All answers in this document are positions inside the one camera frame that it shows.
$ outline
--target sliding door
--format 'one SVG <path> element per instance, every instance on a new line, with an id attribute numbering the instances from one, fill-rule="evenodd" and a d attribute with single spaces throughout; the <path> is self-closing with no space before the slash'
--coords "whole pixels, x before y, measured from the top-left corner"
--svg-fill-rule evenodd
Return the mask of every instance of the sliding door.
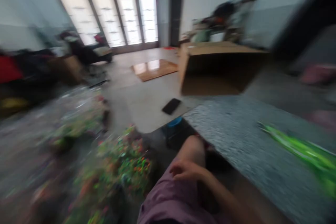
<path id="1" fill-rule="evenodd" d="M 101 32 L 115 53 L 159 47 L 157 0 L 61 0 L 85 45 Z"/>

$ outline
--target purple pants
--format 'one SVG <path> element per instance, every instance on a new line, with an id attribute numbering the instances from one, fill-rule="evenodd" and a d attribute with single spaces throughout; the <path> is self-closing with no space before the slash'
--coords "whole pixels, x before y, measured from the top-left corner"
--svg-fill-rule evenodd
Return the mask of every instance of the purple pants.
<path id="1" fill-rule="evenodd" d="M 138 224 L 174 219 L 182 224 L 224 224 L 222 214 L 211 215 L 198 204 L 196 181 L 174 181 L 170 166 L 141 205 Z"/>

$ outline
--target smartphone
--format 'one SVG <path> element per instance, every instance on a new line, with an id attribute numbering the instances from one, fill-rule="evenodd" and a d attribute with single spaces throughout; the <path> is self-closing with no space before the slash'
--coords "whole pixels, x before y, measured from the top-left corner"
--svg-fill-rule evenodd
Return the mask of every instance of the smartphone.
<path id="1" fill-rule="evenodd" d="M 166 106 L 162 109 L 162 111 L 168 115 L 171 115 L 175 109 L 180 105 L 181 101 L 178 99 L 171 99 L 170 102 L 167 103 Z"/>

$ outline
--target wooden mat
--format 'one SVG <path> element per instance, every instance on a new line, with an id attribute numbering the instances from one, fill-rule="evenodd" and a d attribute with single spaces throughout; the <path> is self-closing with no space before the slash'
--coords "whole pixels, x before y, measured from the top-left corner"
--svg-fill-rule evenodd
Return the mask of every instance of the wooden mat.
<path id="1" fill-rule="evenodd" d="M 177 72 L 177 64 L 165 59 L 157 59 L 154 61 L 133 65 L 131 66 L 131 69 L 140 78 L 140 80 L 145 82 Z"/>

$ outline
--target granite surface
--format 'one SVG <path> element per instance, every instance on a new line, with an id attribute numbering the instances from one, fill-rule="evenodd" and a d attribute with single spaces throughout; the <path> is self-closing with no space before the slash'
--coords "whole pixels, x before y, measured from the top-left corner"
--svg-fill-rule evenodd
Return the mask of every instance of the granite surface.
<path id="1" fill-rule="evenodd" d="M 335 203 L 314 174 L 258 128 L 259 121 L 336 153 L 335 136 L 246 96 L 217 96 L 183 116 L 294 223 L 329 223 Z"/>

